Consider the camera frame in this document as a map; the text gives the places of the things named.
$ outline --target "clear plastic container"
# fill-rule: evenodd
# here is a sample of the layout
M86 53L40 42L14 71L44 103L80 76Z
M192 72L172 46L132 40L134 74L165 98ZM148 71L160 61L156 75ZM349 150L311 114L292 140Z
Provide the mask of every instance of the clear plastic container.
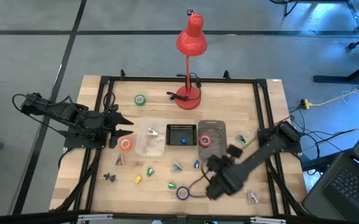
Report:
M147 134L150 133L149 128L157 132L157 136ZM136 138L136 153L142 156L162 156L166 146L166 129L165 118L143 117Z

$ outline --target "lamp base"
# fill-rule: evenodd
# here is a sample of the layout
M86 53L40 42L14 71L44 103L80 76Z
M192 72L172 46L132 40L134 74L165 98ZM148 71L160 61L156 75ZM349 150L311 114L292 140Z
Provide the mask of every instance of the lamp base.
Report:
M177 95L186 96L186 87L185 86L180 87L177 90ZM180 100L176 98L175 103L177 103L177 105L184 110L192 110L200 104L202 98L201 96L200 97L199 96L200 96L200 91L197 88L192 87L190 88L189 99L195 99L195 100Z

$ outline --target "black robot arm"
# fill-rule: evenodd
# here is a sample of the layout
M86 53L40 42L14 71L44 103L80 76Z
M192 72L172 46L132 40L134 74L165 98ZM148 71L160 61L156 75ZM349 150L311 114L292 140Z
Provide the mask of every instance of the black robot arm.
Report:
M207 186L207 197L216 200L224 193L227 195L236 193L243 188L243 183L252 170L272 155L287 152L299 142L300 138L298 131L285 121L271 130L266 143L240 164L234 164L233 160L227 157L211 156L208 158L207 167L216 174Z
M106 136L111 133L109 147L114 148L121 136L132 131L116 130L117 124L133 124L118 113L118 105L111 105L104 112L90 111L78 103L65 100L54 103L41 97L39 93L22 95L26 100L20 111L26 115L44 115L69 127L68 131L59 131L65 136L64 146L67 148L104 148Z

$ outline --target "tape roll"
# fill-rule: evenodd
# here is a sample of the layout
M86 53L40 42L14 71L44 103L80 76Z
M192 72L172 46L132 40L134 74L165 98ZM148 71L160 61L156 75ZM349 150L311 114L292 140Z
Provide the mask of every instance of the tape roll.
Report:
M138 106L143 106L146 103L146 97L144 95L135 96L135 104Z
M177 189L177 198L179 200L186 200L189 198L189 189L187 187L181 186Z
M211 145L211 136L207 135L207 134L203 134L200 136L200 139L198 139L198 143L202 146L202 147L208 147Z
M124 151L130 150L131 146L132 146L132 142L127 138L124 138L119 142L119 147Z

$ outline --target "wooden board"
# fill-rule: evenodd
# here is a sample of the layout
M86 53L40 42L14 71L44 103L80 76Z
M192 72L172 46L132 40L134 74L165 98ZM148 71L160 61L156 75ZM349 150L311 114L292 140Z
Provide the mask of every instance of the wooden board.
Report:
M84 76L78 103L93 108L98 92L100 76ZM168 123L198 124L202 119L222 120L226 123L228 144L240 146L235 141L239 133L245 134L248 140L256 135L258 115L253 86L243 83L203 83L202 101L198 108L191 111L182 110L166 95L167 91L176 91L183 83L179 82L114 82L113 91L119 112L134 123L133 126L120 125L118 128L133 130L128 136L133 146L130 151L122 151L118 146L102 151L98 178L93 196L92 212L111 213L159 213L159 214L193 214L193 215L272 215L266 169L264 164L250 173L245 187L237 194L222 196L217 201L207 198L189 198L186 201L177 199L175 190L168 189L168 183L178 186L189 186L201 176L193 164L198 159L197 147L166 146L161 157L145 157L135 152L136 133L144 116L166 118ZM274 122L289 116L286 98L280 80L268 80L269 97ZM262 90L259 90L261 103L264 105ZM136 106L134 97L146 96L144 106ZM267 126L266 113L264 122ZM255 141L245 149L242 158L248 157L258 148ZM84 149L75 149L67 154L60 167L55 191L50 204L51 208L59 206L78 182L82 166ZM125 165L114 164L119 153L123 153ZM291 154L282 153L282 164L286 184L297 201L306 195L301 164ZM182 172L171 172L174 161L182 164ZM146 170L152 167L156 172L146 176ZM116 181L106 181L103 174L115 174ZM134 183L137 175L142 176L139 184ZM192 194L204 193L207 181L202 180L192 187ZM85 206L88 186L84 188L81 208ZM248 205L246 193L252 190L257 193L259 203ZM276 187L279 210L282 211L280 191Z

